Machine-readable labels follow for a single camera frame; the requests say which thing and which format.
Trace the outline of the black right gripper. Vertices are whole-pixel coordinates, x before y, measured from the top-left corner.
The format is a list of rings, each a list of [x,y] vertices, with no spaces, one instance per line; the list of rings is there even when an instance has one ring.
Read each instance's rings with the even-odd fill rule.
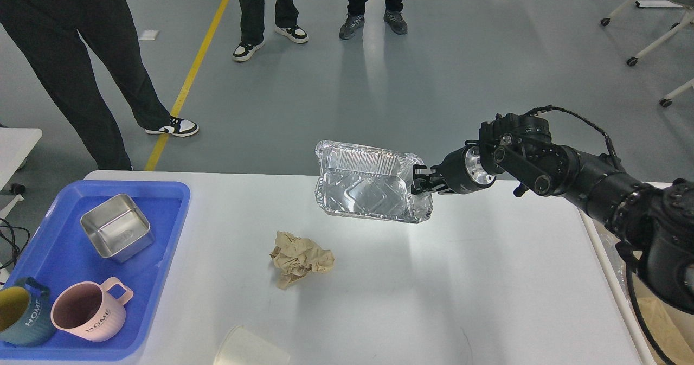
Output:
[[[448,154],[442,163],[429,168],[424,164],[413,165],[413,180],[410,192],[420,194],[471,194],[488,189],[496,176],[484,170],[478,145],[468,145]]]

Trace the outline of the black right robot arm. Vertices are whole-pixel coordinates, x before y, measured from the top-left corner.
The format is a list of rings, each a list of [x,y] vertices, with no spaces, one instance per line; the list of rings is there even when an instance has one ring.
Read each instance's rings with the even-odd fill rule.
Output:
[[[640,182],[625,172],[608,135],[607,153],[598,156],[553,143],[540,116],[553,110],[541,106],[481,123],[479,137],[442,163],[414,165],[412,194],[470,194],[507,172],[519,182],[516,197],[528,190],[563,197],[618,238],[630,297],[637,276],[661,301],[692,314],[692,182],[678,178],[665,189]]]

